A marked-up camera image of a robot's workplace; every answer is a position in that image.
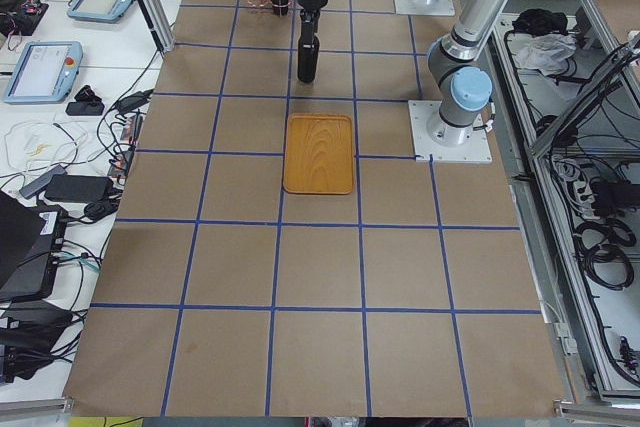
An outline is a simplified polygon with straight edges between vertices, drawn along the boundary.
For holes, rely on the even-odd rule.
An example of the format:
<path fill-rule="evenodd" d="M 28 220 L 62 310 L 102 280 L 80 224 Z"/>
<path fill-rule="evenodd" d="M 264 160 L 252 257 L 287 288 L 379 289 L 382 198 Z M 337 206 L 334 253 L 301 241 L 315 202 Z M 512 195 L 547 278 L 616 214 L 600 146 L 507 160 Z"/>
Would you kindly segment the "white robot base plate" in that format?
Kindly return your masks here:
<path fill-rule="evenodd" d="M 488 134 L 478 114 L 471 126 L 452 127 L 440 116 L 440 101 L 411 100 L 409 119 L 417 162 L 490 164 Z"/>

